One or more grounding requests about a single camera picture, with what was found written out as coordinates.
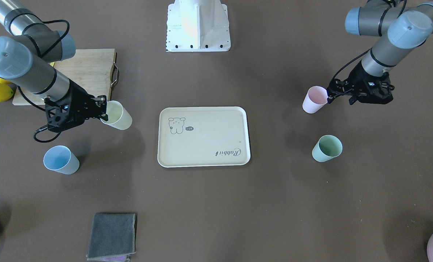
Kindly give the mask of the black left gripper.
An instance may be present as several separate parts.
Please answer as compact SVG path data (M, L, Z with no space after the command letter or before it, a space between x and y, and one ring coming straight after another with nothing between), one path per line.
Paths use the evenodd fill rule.
M339 96L351 96L349 104L360 103L387 104L393 100L394 85L390 83L389 73L377 77L367 73L359 62L344 81L333 79L333 100Z

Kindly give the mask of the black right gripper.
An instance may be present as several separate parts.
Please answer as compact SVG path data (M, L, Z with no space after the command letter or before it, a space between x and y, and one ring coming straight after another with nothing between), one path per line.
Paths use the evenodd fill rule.
M89 118L108 121L107 97L94 97L76 83L69 84L68 93L62 99L54 102L47 97L44 102L47 128L51 132L72 129Z

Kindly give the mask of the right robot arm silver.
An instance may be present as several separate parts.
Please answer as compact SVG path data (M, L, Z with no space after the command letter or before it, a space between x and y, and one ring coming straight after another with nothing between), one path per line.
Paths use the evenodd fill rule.
M52 132L80 126L89 118L107 120L106 96L95 97L50 65L72 58L76 45L69 34L48 28L16 0L0 0L0 78L44 99L47 129Z

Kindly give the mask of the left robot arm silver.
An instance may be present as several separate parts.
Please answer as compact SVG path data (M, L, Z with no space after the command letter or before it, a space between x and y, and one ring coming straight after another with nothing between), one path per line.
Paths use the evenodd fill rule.
M328 103L339 96L355 102L386 104L393 100L389 71L433 33L433 0L406 9L397 0L369 0L346 15L345 29L353 35L379 36L361 61L341 81L333 76L326 91Z

